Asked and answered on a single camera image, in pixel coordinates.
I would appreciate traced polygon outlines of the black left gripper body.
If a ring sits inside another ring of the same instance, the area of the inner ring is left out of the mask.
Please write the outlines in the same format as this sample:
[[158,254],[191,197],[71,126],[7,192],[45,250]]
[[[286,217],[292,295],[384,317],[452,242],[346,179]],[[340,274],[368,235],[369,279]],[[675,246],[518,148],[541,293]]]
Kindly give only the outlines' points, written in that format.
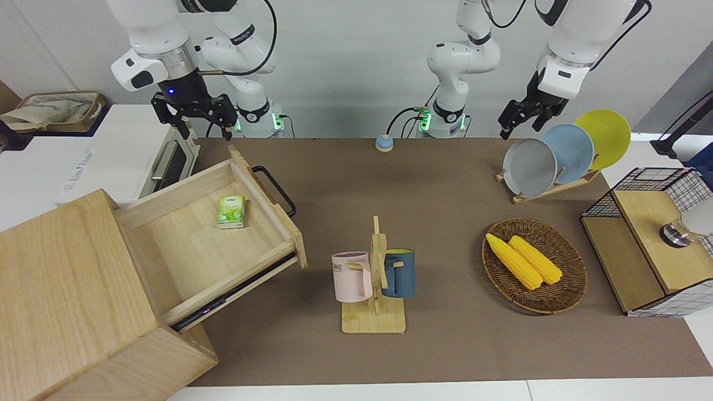
[[546,122],[553,116],[560,116],[568,99],[539,89],[538,85],[543,74],[543,72],[535,71],[528,81],[524,98],[520,101],[512,99],[509,102],[507,105],[509,107],[509,117],[507,117],[509,122],[524,122],[533,116]]

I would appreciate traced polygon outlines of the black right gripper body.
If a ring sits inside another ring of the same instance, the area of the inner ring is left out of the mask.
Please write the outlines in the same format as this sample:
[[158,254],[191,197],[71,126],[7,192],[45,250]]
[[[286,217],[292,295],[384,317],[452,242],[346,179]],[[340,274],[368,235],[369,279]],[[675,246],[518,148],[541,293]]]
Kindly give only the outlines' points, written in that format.
[[186,118],[201,118],[212,124],[222,125],[222,117],[228,114],[235,114],[235,124],[238,122],[238,112],[230,101],[227,94],[220,94],[217,97],[204,98],[187,102],[186,104],[178,104],[170,102],[161,93],[155,93],[151,99],[153,104],[168,104],[172,114],[170,125],[179,125],[183,117]]

